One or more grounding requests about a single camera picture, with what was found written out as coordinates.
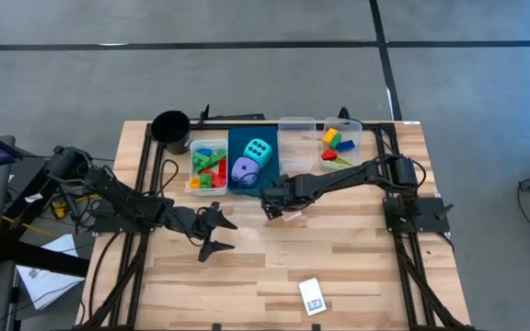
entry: black cup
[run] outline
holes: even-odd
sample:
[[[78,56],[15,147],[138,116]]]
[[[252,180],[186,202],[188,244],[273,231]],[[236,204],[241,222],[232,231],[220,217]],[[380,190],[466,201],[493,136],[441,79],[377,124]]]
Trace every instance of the black cup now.
[[[190,118],[182,111],[168,110],[153,120],[151,134],[171,154],[184,154],[190,149]]]

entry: qr code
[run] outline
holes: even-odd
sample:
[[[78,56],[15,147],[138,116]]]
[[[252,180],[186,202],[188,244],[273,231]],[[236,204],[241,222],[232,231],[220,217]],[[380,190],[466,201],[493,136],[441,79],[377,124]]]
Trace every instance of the qr code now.
[[[313,301],[308,302],[308,310],[313,311],[315,309],[318,309],[322,307],[322,300],[321,299],[315,299]]]

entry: clear plastic container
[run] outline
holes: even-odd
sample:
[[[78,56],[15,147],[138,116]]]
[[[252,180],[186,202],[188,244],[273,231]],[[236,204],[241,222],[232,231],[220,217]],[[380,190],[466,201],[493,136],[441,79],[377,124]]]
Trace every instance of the clear plastic container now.
[[[309,117],[283,117],[277,144],[280,172],[308,172],[318,161],[317,124]]]
[[[190,180],[192,177],[198,177],[200,175],[193,168],[193,154],[201,148],[211,149],[213,153],[215,153],[216,151],[220,151],[220,150],[226,150],[226,162],[228,162],[228,142],[226,140],[214,139],[214,140],[193,141],[190,145],[190,158],[191,158],[190,159]],[[212,167],[212,171],[217,174],[218,165]],[[191,190],[195,195],[198,195],[201,197],[224,195],[228,191],[228,174],[226,173],[226,183],[223,188],[191,189],[190,182],[187,182],[186,189]]]
[[[363,142],[363,126],[357,120],[345,120],[339,118],[329,117],[324,120],[324,131],[322,136],[327,133],[328,129],[335,129],[341,135],[340,140],[342,142],[353,141],[355,148],[349,152],[339,153],[339,157],[345,161],[348,161],[353,166],[360,165],[363,162],[363,153],[361,151],[361,144]],[[320,154],[318,159],[322,159],[321,156],[330,147],[320,140],[322,148],[320,149]],[[321,168],[328,171],[333,171],[334,169],[324,167],[324,163],[321,163]]]

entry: teal dice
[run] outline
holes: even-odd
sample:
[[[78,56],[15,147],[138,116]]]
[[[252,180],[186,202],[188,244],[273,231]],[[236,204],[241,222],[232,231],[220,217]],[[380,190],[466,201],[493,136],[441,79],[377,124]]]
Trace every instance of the teal dice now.
[[[261,139],[253,139],[245,147],[243,156],[257,162],[259,168],[263,168],[271,158],[272,149],[268,143]]]

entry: red toy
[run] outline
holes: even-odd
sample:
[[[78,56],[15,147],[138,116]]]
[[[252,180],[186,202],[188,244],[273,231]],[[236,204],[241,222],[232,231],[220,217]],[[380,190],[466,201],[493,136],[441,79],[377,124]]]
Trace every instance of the red toy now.
[[[226,185],[226,179],[218,176],[212,169],[203,169],[201,174],[209,174],[212,177],[213,188],[223,188]]]
[[[326,150],[322,154],[322,159],[326,160],[326,161],[332,161],[332,160],[336,159],[337,156],[338,156],[337,152],[334,152],[334,151],[331,151],[331,150]]]
[[[218,176],[222,178],[226,178],[226,172],[227,172],[226,159],[223,158],[223,159],[220,159],[220,161],[218,161]]]

